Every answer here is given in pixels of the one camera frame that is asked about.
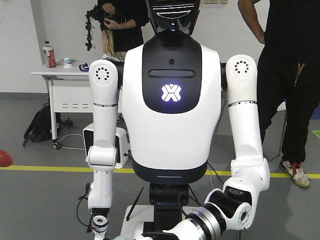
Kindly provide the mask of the white robot hand open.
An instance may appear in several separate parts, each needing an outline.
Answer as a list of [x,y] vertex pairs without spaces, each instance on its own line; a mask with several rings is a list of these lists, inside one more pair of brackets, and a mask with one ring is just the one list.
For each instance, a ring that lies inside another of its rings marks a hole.
[[103,215],[95,215],[91,221],[94,240],[104,240],[108,229],[109,219]]

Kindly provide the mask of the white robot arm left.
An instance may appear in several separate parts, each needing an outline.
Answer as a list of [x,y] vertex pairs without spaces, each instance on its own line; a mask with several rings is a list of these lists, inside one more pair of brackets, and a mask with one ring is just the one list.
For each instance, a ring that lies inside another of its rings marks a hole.
[[89,67],[93,102],[93,145],[88,165],[93,168],[93,182],[88,208],[96,234],[106,232],[108,213],[113,202],[113,170],[116,165],[116,115],[118,112],[118,70],[114,63],[100,59]]

